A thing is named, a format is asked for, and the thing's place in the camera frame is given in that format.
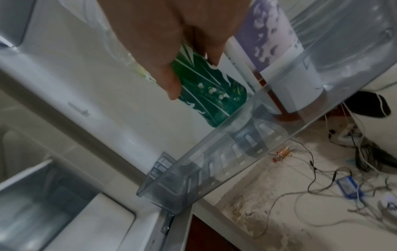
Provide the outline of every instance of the purple label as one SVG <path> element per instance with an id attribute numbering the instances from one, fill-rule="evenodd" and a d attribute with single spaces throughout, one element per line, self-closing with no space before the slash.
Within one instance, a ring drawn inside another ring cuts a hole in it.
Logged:
<path id="1" fill-rule="evenodd" d="M 298 48 L 298 38 L 277 0 L 257 0 L 250 8 L 236 40 L 258 72 L 266 69 L 290 47 Z"/>

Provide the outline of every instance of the glass shelf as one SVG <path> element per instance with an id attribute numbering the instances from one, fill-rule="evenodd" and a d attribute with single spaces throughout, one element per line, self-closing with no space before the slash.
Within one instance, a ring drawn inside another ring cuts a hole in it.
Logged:
<path id="1" fill-rule="evenodd" d="M 351 0 L 328 31 L 177 162 L 162 156 L 137 195 L 178 214 L 374 80 L 397 62 L 396 11 L 392 0 Z M 314 88 L 300 88 L 303 81 Z"/>

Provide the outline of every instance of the refrigerator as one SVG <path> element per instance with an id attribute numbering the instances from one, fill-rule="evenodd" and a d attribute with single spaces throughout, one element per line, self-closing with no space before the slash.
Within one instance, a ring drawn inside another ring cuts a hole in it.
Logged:
<path id="1" fill-rule="evenodd" d="M 3 1 L 0 249 L 184 250 L 195 214 L 240 250 L 261 250 L 203 197 L 394 65 L 396 10 L 392 0 L 294 8 L 304 52 L 212 128 L 114 60 L 58 1 Z M 219 69 L 244 81 L 225 55 Z M 290 120 L 271 113 L 271 95 L 299 106 L 310 69 L 315 105 Z"/>

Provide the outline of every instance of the white floor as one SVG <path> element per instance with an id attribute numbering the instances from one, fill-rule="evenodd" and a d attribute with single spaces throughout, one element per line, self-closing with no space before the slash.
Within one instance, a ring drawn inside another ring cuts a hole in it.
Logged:
<path id="1" fill-rule="evenodd" d="M 358 180 L 361 174 L 354 165 L 354 149 L 330 143 L 324 124 L 317 121 L 295 139 L 312 152 L 318 169 L 332 171 L 348 167 Z M 330 121 L 330 128 L 336 131 L 342 131 L 345 126 L 344 119 Z M 356 208 L 355 202 L 343 198 L 336 185 L 322 193 L 329 196 L 297 194 L 279 199 L 271 212 L 268 230 L 263 234 L 275 199 L 284 193 L 306 191 L 314 178 L 313 169 L 308 165 L 310 154 L 295 142 L 289 142 L 288 146 L 293 149 L 292 157 L 278 163 L 263 158 L 258 163 L 263 168 L 260 175 L 223 209 L 228 218 L 267 251 L 396 250 L 397 236 L 381 229 L 384 225 L 368 216 L 348 212 Z M 328 186 L 332 174 L 318 173 L 311 189 Z M 340 172 L 337 178 L 346 175 Z M 371 183 L 380 186 L 384 184 L 384 177 L 373 178 Z M 377 191 L 374 198 L 366 200 L 377 208 L 383 193 Z"/>

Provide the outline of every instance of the transparent plastic shelf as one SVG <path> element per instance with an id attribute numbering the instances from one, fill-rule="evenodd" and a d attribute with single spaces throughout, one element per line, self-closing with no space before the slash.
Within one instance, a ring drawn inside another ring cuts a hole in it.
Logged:
<path id="1" fill-rule="evenodd" d="M 182 158 L 162 156 L 137 195 L 178 214 L 374 80 L 397 62 L 396 11 L 392 0 L 350 1 L 332 28 Z M 304 81 L 313 88 L 300 88 Z"/>

